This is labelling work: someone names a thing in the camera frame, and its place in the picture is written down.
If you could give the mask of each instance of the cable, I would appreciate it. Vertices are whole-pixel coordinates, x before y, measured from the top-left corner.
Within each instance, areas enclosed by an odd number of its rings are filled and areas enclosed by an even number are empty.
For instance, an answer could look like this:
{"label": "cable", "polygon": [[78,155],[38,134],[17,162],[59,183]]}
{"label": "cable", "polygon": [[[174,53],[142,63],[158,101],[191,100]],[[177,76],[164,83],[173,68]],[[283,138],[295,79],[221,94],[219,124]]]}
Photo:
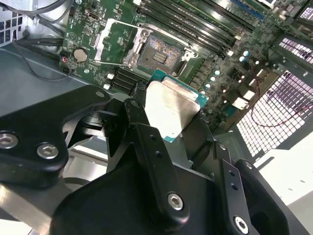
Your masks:
{"label": "cable", "polygon": [[71,75],[72,69],[70,68],[70,66],[68,65],[68,63],[67,63],[66,61],[65,61],[64,63],[65,63],[65,65],[67,66],[67,68],[68,68],[68,70],[69,70],[69,71],[68,71],[68,74],[67,74],[66,76],[64,76],[64,77],[62,77],[62,78],[57,78],[57,79],[53,79],[53,78],[52,78],[52,79],[51,79],[51,78],[46,78],[46,77],[42,77],[42,76],[38,75],[38,74],[32,69],[32,67],[30,66],[30,64],[29,64],[27,58],[25,57],[24,53],[22,52],[20,46],[17,45],[15,41],[12,41],[12,44],[13,44],[13,46],[18,50],[18,52],[19,52],[19,54],[21,55],[22,59],[24,60],[25,64],[27,65],[27,67],[29,68],[29,70],[31,71],[31,73],[32,73],[35,77],[37,77],[37,78],[39,78],[39,79],[41,79],[41,80],[44,80],[44,81],[57,82],[57,81],[64,80],[64,79],[66,79],[67,77],[69,77],[69,76]]}
{"label": "cable", "polygon": [[60,22],[60,21],[67,15],[67,13],[69,12],[70,8],[71,8],[72,5],[74,4],[74,1],[75,1],[75,0],[70,0],[70,3],[68,4],[68,6],[67,6],[67,8],[65,9],[65,11],[63,12],[63,14],[62,14],[59,18],[57,18],[56,20],[50,21],[50,20],[48,20],[48,19],[46,19],[46,18],[44,18],[44,17],[42,17],[42,16],[40,16],[40,15],[36,15],[36,16],[38,17],[38,19],[39,19],[40,21],[45,21],[45,22],[48,22],[48,23],[51,23],[51,24]]}
{"label": "cable", "polygon": [[[30,19],[34,20],[35,16],[31,16],[31,15],[27,15]],[[43,26],[46,26],[47,28],[51,29],[53,32],[55,32],[56,34],[60,35],[61,37],[64,37],[64,32],[62,30],[60,30],[58,27],[50,24],[47,21],[39,21],[40,24],[42,24]]]}
{"label": "cable", "polygon": [[8,6],[4,3],[0,3],[0,6],[8,9],[10,11],[16,12],[18,14],[22,14],[22,15],[39,15],[39,14],[43,14],[43,13],[46,13],[49,11],[53,11],[54,9],[58,8],[59,6],[62,6],[66,1],[67,0],[57,0],[48,6],[38,8],[37,10],[34,10],[34,11],[18,10],[18,9],[15,9],[14,7]]}
{"label": "cable", "polygon": [[13,11],[15,13],[18,13],[18,14],[22,14],[22,15],[26,15],[28,16],[29,18],[31,18],[32,20],[34,19],[35,16],[37,16],[40,20],[39,20],[39,23],[50,28],[52,31],[54,31],[55,33],[57,33],[58,35],[64,37],[64,32],[60,29],[58,29],[57,27],[51,25],[53,23],[56,23],[56,22],[59,22],[61,21],[65,16],[66,14],[68,13],[68,11],[70,10],[71,6],[73,5],[73,2],[74,0],[70,0],[71,2],[69,3],[69,5],[67,6],[65,12],[59,17],[57,18],[56,20],[54,21],[49,21],[45,18],[43,18],[42,16],[40,16],[39,14],[43,14],[43,13],[46,13],[46,12],[50,12],[50,11],[53,11],[55,10],[56,8],[58,8],[59,6],[63,5],[67,0],[58,0],[56,2],[54,2],[53,4],[49,5],[49,6],[46,6],[46,7],[43,7],[43,8],[39,8],[35,11],[22,11],[22,10],[18,10],[18,9],[15,9],[11,6],[8,6],[4,3],[1,3],[0,2],[0,6],[7,9],[7,10],[10,10],[10,11]]}
{"label": "cable", "polygon": [[63,39],[62,38],[20,39],[15,43],[19,46],[61,47],[63,45]]}
{"label": "cable", "polygon": [[[260,92],[260,86],[259,86],[259,82],[258,82],[258,78],[257,76],[255,77],[255,81],[256,81],[256,86],[257,86],[257,89],[258,89],[258,100],[261,98],[261,92]],[[288,122],[289,120],[293,119],[298,113],[306,110],[306,109],[309,109],[311,107],[313,107],[313,102],[309,102],[307,105],[303,106],[300,110],[296,111],[293,115],[291,115],[288,119],[278,123],[278,124],[275,124],[275,125],[262,125],[260,123],[258,123],[254,117],[253,117],[253,111],[254,111],[254,107],[256,105],[256,102],[255,104],[252,106],[251,108],[251,119],[252,121],[258,125],[258,126],[261,126],[261,127],[269,127],[269,128],[272,128],[272,127],[277,127],[277,126],[281,126],[281,125],[284,125],[286,122]]]}

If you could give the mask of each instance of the black cable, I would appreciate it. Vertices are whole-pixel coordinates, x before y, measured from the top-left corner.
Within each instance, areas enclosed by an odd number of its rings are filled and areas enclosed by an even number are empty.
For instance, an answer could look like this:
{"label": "black cable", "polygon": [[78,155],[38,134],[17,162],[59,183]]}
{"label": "black cable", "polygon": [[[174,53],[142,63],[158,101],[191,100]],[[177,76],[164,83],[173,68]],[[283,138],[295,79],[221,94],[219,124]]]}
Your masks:
{"label": "black cable", "polygon": [[28,50],[31,50],[43,57],[47,57],[51,60],[54,60],[55,62],[59,62],[60,61],[60,56],[59,55],[56,55],[56,54],[53,54],[49,51],[46,51],[44,49],[41,49],[40,47],[36,47],[36,46],[29,46],[29,45],[21,45],[23,48],[26,48]]}
{"label": "black cable", "polygon": [[64,63],[65,63],[65,65],[66,65],[67,68],[68,68],[68,74],[67,74],[66,76],[62,77],[62,78],[53,79],[53,78],[46,78],[46,77],[42,77],[42,76],[38,75],[38,74],[32,69],[32,67],[30,66],[30,64],[29,64],[27,58],[25,57],[24,53],[22,52],[20,46],[17,45],[15,41],[12,41],[12,44],[13,44],[13,46],[18,50],[18,52],[19,52],[19,54],[21,55],[22,59],[24,60],[25,64],[27,65],[27,67],[29,68],[29,70],[31,71],[31,73],[32,73],[35,77],[37,77],[37,78],[39,78],[39,79],[41,79],[41,80],[44,80],[44,81],[57,82],[57,81],[62,81],[62,80],[66,79],[67,77],[69,77],[69,76],[71,75],[72,69],[71,69],[70,66],[67,64],[67,62],[64,62]]}
{"label": "black cable", "polygon": [[59,18],[57,18],[56,20],[50,21],[50,20],[48,20],[48,19],[46,19],[46,18],[44,18],[44,17],[42,17],[42,16],[40,16],[40,15],[36,15],[36,16],[38,17],[38,19],[39,19],[40,21],[45,21],[45,22],[48,22],[48,23],[51,23],[51,24],[60,22],[60,21],[67,15],[67,13],[69,12],[70,8],[72,7],[74,1],[75,1],[75,0],[70,0],[70,3],[68,4],[66,10],[65,10],[65,11],[63,12],[63,14],[62,14]]}
{"label": "black cable", "polygon": [[[34,17],[36,16],[31,16],[31,15],[27,15],[29,18],[31,18],[32,20],[34,20]],[[46,26],[47,28],[51,29],[53,32],[55,32],[56,34],[60,35],[61,37],[64,37],[64,32],[59,29],[58,27],[50,24],[47,21],[39,21],[40,24],[42,24],[43,26]]]}
{"label": "black cable", "polygon": [[18,9],[15,9],[14,7],[8,6],[4,3],[0,3],[0,6],[8,9],[10,11],[16,12],[18,14],[22,14],[22,15],[39,15],[39,14],[53,11],[54,9],[58,8],[59,6],[62,6],[66,1],[67,0],[57,0],[48,6],[38,8],[37,10],[34,10],[34,11],[18,10]]}
{"label": "black cable", "polygon": [[63,45],[62,38],[39,38],[39,39],[20,39],[15,42],[19,46],[49,46],[61,47]]}

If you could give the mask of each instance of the red wire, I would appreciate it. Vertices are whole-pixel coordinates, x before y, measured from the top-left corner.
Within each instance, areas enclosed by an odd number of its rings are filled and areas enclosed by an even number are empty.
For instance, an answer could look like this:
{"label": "red wire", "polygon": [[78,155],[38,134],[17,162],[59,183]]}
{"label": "red wire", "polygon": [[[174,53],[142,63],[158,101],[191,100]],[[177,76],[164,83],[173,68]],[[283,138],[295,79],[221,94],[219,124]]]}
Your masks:
{"label": "red wire", "polygon": [[[258,79],[257,77],[255,77],[255,81],[256,81],[256,86],[258,88],[258,96],[259,96],[259,99],[261,98],[261,92],[260,92],[260,87],[259,87],[259,82],[258,82]],[[306,110],[306,109],[309,109],[311,107],[313,107],[313,103],[309,103],[310,105],[306,105],[304,107],[302,107],[300,110],[298,110],[297,112],[295,112],[293,115],[291,115],[288,119],[286,119],[285,121],[282,121],[281,123],[279,124],[276,124],[276,125],[262,125],[262,124],[259,124],[257,123],[256,120],[254,120],[254,117],[253,117],[253,111],[254,111],[254,107],[256,105],[256,103],[252,106],[251,108],[251,119],[252,121],[257,124],[258,126],[262,126],[262,127],[277,127],[277,126],[281,126],[283,124],[285,124],[287,121],[291,120],[292,118],[294,118],[294,116],[296,116],[298,113],[302,112],[303,110]]]}

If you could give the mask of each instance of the ventilation grille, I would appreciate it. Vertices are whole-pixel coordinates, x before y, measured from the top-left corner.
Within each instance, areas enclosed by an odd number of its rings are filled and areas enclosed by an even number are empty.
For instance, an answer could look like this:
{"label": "ventilation grille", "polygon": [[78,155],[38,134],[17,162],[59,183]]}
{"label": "ventilation grille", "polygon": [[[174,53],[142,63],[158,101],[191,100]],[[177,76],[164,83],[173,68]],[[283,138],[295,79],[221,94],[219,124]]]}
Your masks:
{"label": "ventilation grille", "polygon": [[0,47],[22,38],[25,25],[26,16],[0,7]]}
{"label": "ventilation grille", "polygon": [[300,18],[313,21],[313,8],[308,7],[305,11],[301,14]]}
{"label": "ventilation grille", "polygon": [[253,117],[263,126],[275,126],[293,118],[277,127],[262,127],[252,120],[250,110],[237,124],[251,155],[254,157],[262,150],[266,153],[291,136],[312,116],[313,107],[295,113],[312,102],[313,88],[286,71],[257,101]]}
{"label": "ventilation grille", "polygon": [[279,46],[290,51],[291,53],[307,61],[308,63],[313,64],[313,55],[310,48],[296,43],[288,38],[284,38]]}

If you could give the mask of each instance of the motherboard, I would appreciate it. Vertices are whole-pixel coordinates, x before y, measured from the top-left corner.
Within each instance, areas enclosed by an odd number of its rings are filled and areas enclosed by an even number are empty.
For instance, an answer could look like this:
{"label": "motherboard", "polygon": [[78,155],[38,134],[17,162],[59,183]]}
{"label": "motherboard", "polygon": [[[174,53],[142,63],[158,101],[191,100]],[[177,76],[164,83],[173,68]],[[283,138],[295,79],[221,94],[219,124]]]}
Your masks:
{"label": "motherboard", "polygon": [[272,72],[268,57],[277,38],[312,44],[310,27],[295,23],[310,4],[83,0],[69,12],[60,66],[66,69],[66,61],[81,79],[126,94],[161,70],[208,97],[201,112],[214,129],[251,107],[257,86]]}

